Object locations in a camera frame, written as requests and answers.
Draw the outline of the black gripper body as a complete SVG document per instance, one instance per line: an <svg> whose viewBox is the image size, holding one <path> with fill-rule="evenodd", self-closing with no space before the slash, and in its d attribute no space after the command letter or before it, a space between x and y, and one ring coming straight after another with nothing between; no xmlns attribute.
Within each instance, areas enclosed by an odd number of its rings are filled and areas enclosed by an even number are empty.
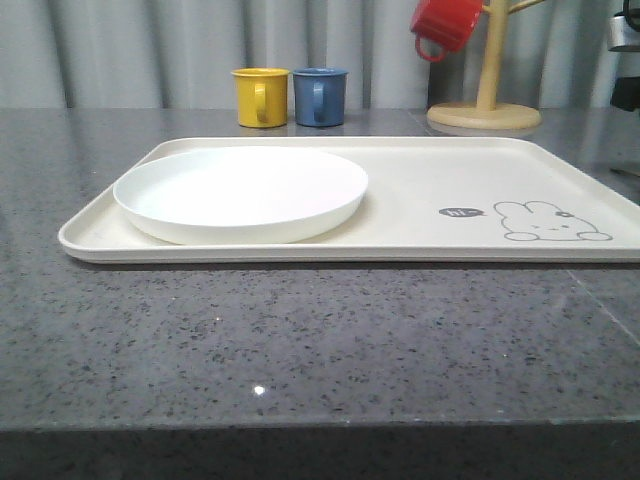
<svg viewBox="0 0 640 480"><path fill-rule="evenodd" d="M610 105L633 112L640 107L640 77L618 77L610 98Z"/></svg>

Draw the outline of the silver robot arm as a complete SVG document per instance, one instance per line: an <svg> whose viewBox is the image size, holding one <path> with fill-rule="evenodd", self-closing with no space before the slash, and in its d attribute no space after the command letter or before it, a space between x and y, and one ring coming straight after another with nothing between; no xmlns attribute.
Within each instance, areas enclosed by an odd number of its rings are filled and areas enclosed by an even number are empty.
<svg viewBox="0 0 640 480"><path fill-rule="evenodd" d="M639 52L639 8L623 0L621 10L608 23L607 45L610 52ZM639 109L639 77L617 77L610 104L618 109L634 112Z"/></svg>

